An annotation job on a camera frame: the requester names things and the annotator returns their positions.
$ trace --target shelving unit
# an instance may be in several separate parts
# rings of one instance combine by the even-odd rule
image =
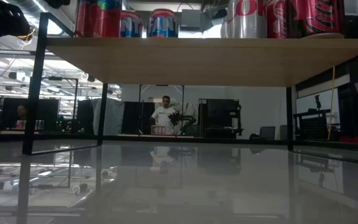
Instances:
[[[23,144],[23,153],[28,155],[37,154],[32,151],[32,143],[46,49],[104,83],[98,146],[104,139],[108,83],[283,86],[287,88],[289,151],[293,150],[291,87],[358,56],[358,39],[47,38],[49,19],[74,36],[51,13],[41,13]]]

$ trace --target reflective surface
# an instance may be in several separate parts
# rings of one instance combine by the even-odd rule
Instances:
[[[283,146],[106,142],[22,156],[0,143],[0,223],[358,223],[358,164]]]

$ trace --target black cable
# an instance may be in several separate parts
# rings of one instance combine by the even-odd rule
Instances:
[[[187,2],[181,2],[181,3],[179,4],[179,6],[178,6],[177,12],[179,11],[179,8],[180,8],[180,6],[181,6],[183,3],[185,3],[185,4],[188,5],[188,6],[190,6],[191,9],[194,9],[193,6],[191,6],[191,5],[188,4]]]

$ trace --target wooden shelf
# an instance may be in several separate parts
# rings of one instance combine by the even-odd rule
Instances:
[[[358,39],[48,38],[104,83],[292,86],[358,56]]]

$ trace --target person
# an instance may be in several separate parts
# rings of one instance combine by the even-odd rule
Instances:
[[[21,121],[26,120],[27,108],[25,107],[25,105],[19,105],[17,107],[17,115],[19,115],[19,120]]]
[[[171,98],[169,96],[162,97],[162,106],[157,108],[150,119],[155,120],[158,126],[165,126],[165,134],[175,134],[175,129],[169,115],[175,112],[175,109],[170,107]]]

